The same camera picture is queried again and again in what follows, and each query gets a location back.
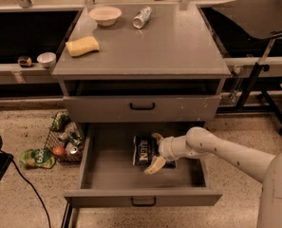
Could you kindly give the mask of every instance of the drawer handle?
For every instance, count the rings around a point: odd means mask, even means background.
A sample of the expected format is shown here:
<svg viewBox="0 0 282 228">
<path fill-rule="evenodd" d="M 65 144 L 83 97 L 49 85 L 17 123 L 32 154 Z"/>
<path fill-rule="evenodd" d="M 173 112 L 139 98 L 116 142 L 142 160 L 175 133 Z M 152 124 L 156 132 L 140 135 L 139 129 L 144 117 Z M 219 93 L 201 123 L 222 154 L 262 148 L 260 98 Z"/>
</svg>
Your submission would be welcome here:
<svg viewBox="0 0 282 228">
<path fill-rule="evenodd" d="M 152 203 L 143 203 L 143 201 L 144 201 L 144 199 L 139 199 L 140 203 L 137 203 L 138 199 L 131 198 L 131 204 L 134 207 L 152 207 L 152 206 L 155 206 L 157 204 L 157 198 L 156 197 L 153 197 Z"/>
<path fill-rule="evenodd" d="M 131 110 L 153 110 L 156 107 L 155 103 L 152 103 L 148 107 L 145 106 L 135 106 L 133 103 L 130 103 Z"/>
</svg>

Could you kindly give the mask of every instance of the small white bowl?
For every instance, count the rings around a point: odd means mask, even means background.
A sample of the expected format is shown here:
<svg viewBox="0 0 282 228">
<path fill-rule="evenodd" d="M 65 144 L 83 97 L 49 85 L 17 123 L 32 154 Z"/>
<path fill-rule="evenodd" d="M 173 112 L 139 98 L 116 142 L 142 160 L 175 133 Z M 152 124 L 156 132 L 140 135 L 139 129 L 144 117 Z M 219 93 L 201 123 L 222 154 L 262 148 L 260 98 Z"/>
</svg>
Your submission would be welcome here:
<svg viewBox="0 0 282 228">
<path fill-rule="evenodd" d="M 103 27 L 109 27 L 116 23 L 117 19 L 122 15 L 122 11 L 115 7 L 98 7 L 90 11 L 90 18 Z"/>
<path fill-rule="evenodd" d="M 50 68 L 56 64 L 56 54 L 53 52 L 45 52 L 37 57 L 37 62 L 42 65 L 43 68 Z"/>
</svg>

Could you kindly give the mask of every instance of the wire basket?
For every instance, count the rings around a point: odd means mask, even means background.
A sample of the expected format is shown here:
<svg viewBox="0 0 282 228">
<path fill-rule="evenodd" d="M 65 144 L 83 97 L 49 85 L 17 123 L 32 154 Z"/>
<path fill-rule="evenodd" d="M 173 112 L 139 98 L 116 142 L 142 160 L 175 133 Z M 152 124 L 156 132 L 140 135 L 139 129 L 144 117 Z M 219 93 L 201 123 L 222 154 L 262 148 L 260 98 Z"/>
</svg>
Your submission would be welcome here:
<svg viewBox="0 0 282 228">
<path fill-rule="evenodd" d="M 66 128 L 67 127 L 76 128 L 76 124 L 74 122 L 70 122 L 66 125 Z M 64 131 L 52 131 L 52 130 L 50 130 L 48 135 L 47 135 L 45 147 L 47 147 L 50 150 L 52 150 L 56 146 L 66 147 L 67 142 L 62 142 L 59 139 L 59 136 L 63 133 L 64 133 Z M 82 157 L 83 157 L 83 150 L 84 150 L 84 145 L 81 143 L 81 144 L 78 145 L 78 151 L 76 153 L 74 153 L 72 155 L 66 154 L 64 156 L 54 155 L 54 157 L 58 162 L 80 162 L 82 160 Z"/>
</svg>

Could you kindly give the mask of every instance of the black wire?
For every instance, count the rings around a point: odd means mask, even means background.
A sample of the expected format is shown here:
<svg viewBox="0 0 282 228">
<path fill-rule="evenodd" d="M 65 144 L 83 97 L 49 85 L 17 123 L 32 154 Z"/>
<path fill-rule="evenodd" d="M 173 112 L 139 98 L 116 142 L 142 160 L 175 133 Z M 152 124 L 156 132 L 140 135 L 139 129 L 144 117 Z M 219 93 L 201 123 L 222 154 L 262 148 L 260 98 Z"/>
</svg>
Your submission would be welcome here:
<svg viewBox="0 0 282 228">
<path fill-rule="evenodd" d="M 46 214 L 47 214 L 48 227 L 51 228 L 51 221 L 50 221 L 50 218 L 49 218 L 48 211 L 47 211 L 47 209 L 46 209 L 46 206 L 45 206 L 45 204 L 44 204 L 42 198 L 41 198 L 40 195 L 38 194 L 36 188 L 35 188 L 34 185 L 33 185 L 28 179 L 26 179 L 26 178 L 24 177 L 24 175 L 20 172 L 20 170 L 19 170 L 17 164 L 15 163 L 14 159 L 12 159 L 11 162 L 14 164 L 14 166 L 15 166 L 15 168 L 16 168 L 18 174 L 20 175 L 20 177 L 22 177 L 22 179 L 23 179 L 25 182 L 27 182 L 27 183 L 33 188 L 33 190 L 34 190 L 35 194 L 37 195 L 39 201 L 43 204 L 43 207 L 44 207 L 45 212 L 46 212 Z"/>
</svg>

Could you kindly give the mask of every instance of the concrete floor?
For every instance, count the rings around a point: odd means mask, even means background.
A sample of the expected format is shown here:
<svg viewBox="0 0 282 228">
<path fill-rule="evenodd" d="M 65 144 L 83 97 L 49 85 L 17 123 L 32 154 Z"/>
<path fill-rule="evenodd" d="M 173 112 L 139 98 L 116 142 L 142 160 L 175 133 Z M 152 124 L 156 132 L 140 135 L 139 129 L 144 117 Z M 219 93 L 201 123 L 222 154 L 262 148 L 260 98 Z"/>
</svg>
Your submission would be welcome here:
<svg viewBox="0 0 282 228">
<path fill-rule="evenodd" d="M 64 110 L 61 100 L 0 101 L 3 150 L 18 162 L 24 150 L 43 147 L 52 117 L 60 110 Z M 220 138 L 275 155 L 282 152 L 279 127 L 273 114 L 217 115 L 208 123 Z M 256 227 L 261 184 L 218 157 L 207 159 L 205 164 L 211 189 L 223 192 L 215 206 L 82 209 L 76 227 Z M 79 166 L 57 163 L 49 170 L 20 170 L 42 196 L 52 227 L 60 227 L 66 206 L 63 195 L 65 190 L 76 188 Z M 0 183 L 3 227 L 47 227 L 40 201 L 12 164 Z"/>
</svg>

